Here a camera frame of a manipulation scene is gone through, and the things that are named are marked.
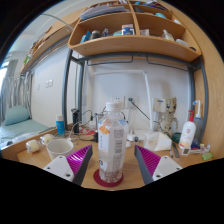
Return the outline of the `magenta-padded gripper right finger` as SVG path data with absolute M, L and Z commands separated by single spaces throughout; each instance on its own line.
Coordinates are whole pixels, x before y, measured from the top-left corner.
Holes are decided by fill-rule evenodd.
M 134 155 L 138 161 L 145 184 L 160 180 L 161 178 L 182 169 L 182 167 L 169 156 L 160 157 L 138 145 L 135 146 Z

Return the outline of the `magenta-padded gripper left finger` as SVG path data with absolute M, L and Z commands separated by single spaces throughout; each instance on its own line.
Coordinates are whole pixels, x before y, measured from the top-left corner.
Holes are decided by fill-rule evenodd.
M 44 167 L 44 170 L 76 185 L 81 185 L 92 155 L 92 146 L 88 145 L 69 156 L 57 156 Z

